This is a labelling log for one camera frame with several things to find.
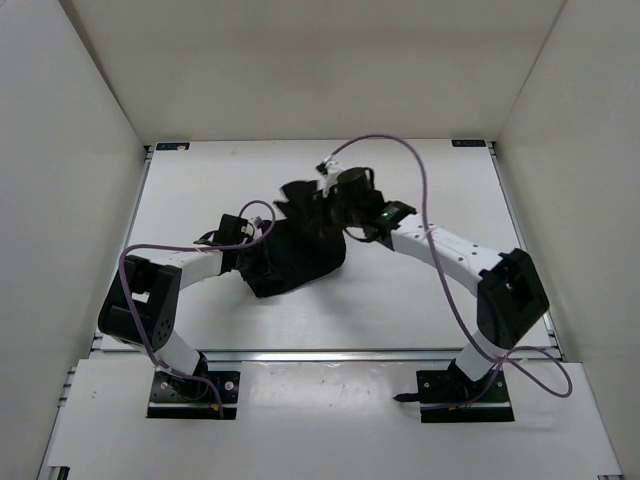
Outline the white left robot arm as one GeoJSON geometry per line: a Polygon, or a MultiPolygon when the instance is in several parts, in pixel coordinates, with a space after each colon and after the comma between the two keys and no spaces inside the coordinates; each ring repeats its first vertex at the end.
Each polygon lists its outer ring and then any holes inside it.
{"type": "Polygon", "coordinates": [[[127,254],[100,310],[100,332],[152,353],[157,366],[174,374],[174,385],[185,397],[203,395],[209,385],[205,360],[175,331],[179,294],[233,270],[239,254],[233,247],[257,239],[260,223],[225,214],[218,229],[192,247],[163,247],[154,260],[127,254]]]}

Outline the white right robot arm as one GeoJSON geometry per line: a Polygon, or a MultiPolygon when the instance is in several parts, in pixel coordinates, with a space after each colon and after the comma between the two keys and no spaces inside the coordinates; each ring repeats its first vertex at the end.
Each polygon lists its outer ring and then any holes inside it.
{"type": "Polygon", "coordinates": [[[531,256],[519,248],[508,253],[485,248],[425,222],[414,207],[385,200],[370,168],[345,169],[331,161],[317,170],[330,218],[340,227],[360,228],[368,241],[440,266],[445,279],[476,299],[477,329],[448,376],[453,396],[473,399],[495,361],[516,347],[549,309],[531,256]]]}

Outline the black pleated skirt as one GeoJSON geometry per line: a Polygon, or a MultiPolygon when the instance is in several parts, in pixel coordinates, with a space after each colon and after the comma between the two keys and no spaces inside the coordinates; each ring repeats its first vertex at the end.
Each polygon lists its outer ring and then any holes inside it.
{"type": "Polygon", "coordinates": [[[274,204],[284,217],[273,222],[266,239],[242,251],[237,269],[258,298],[293,291],[339,269],[346,259],[343,233],[330,225],[316,181],[296,180],[281,187],[274,204]]]}

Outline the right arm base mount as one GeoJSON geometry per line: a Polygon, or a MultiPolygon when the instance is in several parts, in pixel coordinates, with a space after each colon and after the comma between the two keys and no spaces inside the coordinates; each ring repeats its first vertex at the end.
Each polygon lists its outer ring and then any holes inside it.
{"type": "Polygon", "coordinates": [[[417,391],[393,397],[399,403],[418,403],[426,423],[508,423],[515,420],[503,371],[488,373],[477,382],[457,378],[445,370],[416,372],[417,391]]]}

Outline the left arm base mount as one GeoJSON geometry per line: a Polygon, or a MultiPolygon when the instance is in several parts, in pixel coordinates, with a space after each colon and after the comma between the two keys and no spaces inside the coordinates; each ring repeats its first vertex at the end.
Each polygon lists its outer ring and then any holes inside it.
{"type": "Polygon", "coordinates": [[[235,420],[240,371],[209,371],[222,406],[202,382],[188,382],[163,371],[154,373],[147,417],[151,419],[235,420]]]}

